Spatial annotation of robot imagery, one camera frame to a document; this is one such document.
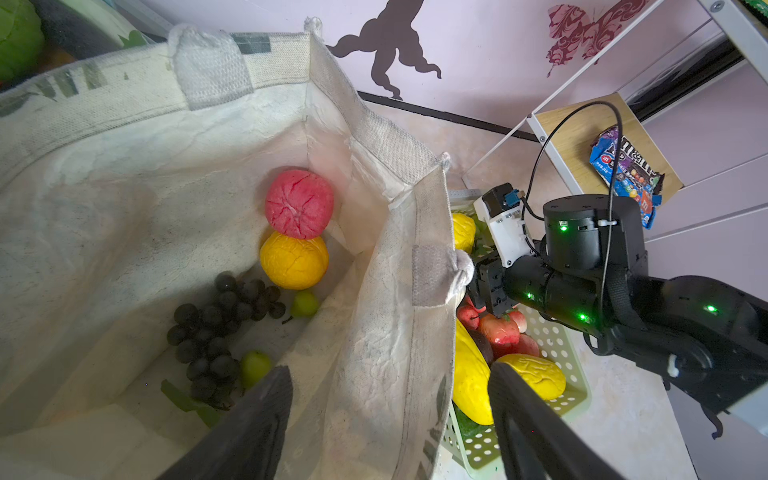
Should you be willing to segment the light green plastic basket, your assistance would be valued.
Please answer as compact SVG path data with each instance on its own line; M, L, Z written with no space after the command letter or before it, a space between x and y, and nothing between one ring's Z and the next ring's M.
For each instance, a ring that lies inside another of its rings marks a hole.
M457 310L453 405L443 444L475 479L586 479L604 462L565 424L589 396L563 328L508 296L514 261L529 252L525 201L505 183L457 207L454 223L475 273Z

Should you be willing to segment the small green grape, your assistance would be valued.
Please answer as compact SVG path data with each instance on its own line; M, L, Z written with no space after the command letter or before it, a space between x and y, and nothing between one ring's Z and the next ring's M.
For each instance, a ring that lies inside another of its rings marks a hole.
M291 316L294 318L313 317L320 308L320 301L309 290L298 291L291 307Z
M271 359L258 351L247 352L240 360L241 384L248 390L259 383L272 369Z

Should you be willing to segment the green cabbage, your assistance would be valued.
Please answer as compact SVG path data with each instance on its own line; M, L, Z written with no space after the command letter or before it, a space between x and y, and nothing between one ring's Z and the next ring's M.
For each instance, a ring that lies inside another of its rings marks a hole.
M41 19L28 0L1 0L1 84L33 71L45 47Z

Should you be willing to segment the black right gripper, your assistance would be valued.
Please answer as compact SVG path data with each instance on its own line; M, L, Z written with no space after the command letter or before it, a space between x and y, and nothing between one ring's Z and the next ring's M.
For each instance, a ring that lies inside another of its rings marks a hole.
M497 252L476 264L468 288L478 308L499 316L516 304L597 339L597 354L612 354L647 339L648 326L632 304L646 276L641 210L628 197L582 194L547 202L546 235L537 254L514 260Z

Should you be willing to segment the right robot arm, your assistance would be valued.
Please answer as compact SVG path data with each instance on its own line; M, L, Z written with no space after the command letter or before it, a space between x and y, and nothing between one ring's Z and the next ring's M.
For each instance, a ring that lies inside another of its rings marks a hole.
M627 197L581 194L546 203L545 236L529 239L510 185L474 203L493 246L469 286L501 315L517 305L580 332L599 356L662 377L711 416L767 429L767 304L702 276L652 277L641 210Z

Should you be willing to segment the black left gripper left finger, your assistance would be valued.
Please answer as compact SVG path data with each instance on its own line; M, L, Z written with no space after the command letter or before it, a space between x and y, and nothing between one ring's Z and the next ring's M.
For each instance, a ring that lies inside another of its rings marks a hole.
M272 369L162 479L273 479L280 461L293 382L286 366Z

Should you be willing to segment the yellow mango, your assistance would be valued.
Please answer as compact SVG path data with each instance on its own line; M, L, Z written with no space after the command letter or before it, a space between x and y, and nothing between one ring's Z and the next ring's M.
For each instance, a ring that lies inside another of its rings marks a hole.
M456 320L456 347L452 400L474 423L492 425L488 393L490 369L463 324Z

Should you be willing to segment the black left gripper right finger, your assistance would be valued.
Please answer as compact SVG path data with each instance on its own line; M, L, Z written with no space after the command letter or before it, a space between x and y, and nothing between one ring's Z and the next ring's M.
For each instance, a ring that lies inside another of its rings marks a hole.
M510 366L491 367L488 393L508 479L620 479Z

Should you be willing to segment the beige canvas grocery bag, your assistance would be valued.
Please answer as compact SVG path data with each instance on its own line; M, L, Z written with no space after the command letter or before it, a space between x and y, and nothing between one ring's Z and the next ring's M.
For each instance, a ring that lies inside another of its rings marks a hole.
M180 407L166 340L214 279L259 275L270 183L331 185L319 311L266 319L234 352L286 366L273 479L430 479L451 407L449 159L362 103L309 21L298 34L190 26L1 97L1 475L157 479L227 411Z

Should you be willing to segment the yellow crumpled lemon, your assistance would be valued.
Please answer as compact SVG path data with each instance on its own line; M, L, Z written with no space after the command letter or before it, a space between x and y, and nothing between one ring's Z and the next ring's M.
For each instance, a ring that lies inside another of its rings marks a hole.
M475 245L475 221L470 216L454 212L452 222L455 248L471 254Z

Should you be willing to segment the orange yellow orange fruit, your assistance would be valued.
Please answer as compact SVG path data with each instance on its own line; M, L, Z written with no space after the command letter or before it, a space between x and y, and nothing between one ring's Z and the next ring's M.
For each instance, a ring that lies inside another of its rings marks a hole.
M329 253L321 237L301 240L275 231L261 246L259 260L264 273L278 287L306 290L327 272Z

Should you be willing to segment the blue dark candy bag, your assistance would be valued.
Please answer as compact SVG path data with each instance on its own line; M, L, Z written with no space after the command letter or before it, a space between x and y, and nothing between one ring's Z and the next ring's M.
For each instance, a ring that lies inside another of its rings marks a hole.
M617 138L617 125L604 130L591 144L589 162L607 185L614 184L617 196L632 198L638 203L642 225L650 230L656 208L662 203L665 175L654 170L634 145L623 137L619 166L613 177Z

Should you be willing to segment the pink red pomegranate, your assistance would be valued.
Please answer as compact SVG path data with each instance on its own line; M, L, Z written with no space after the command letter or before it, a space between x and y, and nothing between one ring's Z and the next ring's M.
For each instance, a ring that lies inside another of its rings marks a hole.
M265 199L265 216L277 232L299 240L319 237L334 210L334 193L323 177L307 170L280 173Z

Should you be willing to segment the black grape bunch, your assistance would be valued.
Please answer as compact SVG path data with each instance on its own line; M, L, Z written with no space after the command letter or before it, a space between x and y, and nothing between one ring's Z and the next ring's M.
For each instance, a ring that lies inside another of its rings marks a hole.
M287 312L281 289L259 278L239 280L221 272L214 279L214 289L213 301L207 305L178 306L174 325L166 334L190 382L180 407L189 403L191 409L206 405L215 411L229 410L235 395L247 391L240 376L240 360L247 352L234 352L234 336L244 327L266 318L281 319Z

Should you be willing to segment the white wooden two-tier shelf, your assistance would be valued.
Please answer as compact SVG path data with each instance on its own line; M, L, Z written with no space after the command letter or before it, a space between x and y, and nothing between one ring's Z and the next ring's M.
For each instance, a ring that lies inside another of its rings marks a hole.
M767 18L762 14L753 14L748 2L742 1L703 1L711 20L723 31L743 59L749 63L762 78L767 78ZM537 107L522 123L530 127L534 140L541 145L541 152L549 158L558 175L572 194L604 193L606 186L598 178L586 161L591 133L601 130L621 119L622 131L638 147L645 145L649 150L646 159L666 175L662 194L664 201L674 198L701 199L707 184L716 184L723 180L722 187L715 187L714 206L721 209L718 215L704 218L701 213L690 209L683 217L677 218L671 229L661 231L657 227L648 231L646 241L664 242L668 238L688 235L692 232L729 226L745 218L749 225L757 227L759 236L767 233L767 202L753 205L746 204L747 179L736 181L736 174L747 168L757 167L767 159L765 153L729 168L724 168L697 182L687 184L679 181L679 176L664 156L652 136L647 132L645 123L617 93L588 102L569 105L560 109L544 112Z

